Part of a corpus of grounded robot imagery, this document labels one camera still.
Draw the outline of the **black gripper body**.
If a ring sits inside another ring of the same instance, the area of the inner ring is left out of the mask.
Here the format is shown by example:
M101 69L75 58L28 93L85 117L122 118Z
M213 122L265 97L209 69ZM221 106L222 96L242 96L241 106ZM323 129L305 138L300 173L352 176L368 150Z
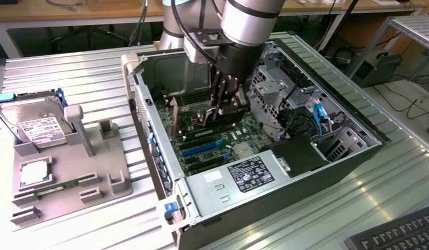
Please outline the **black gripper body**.
M236 43L221 46L216 63L221 74L246 80L258 65L264 48L265 44L245 46Z

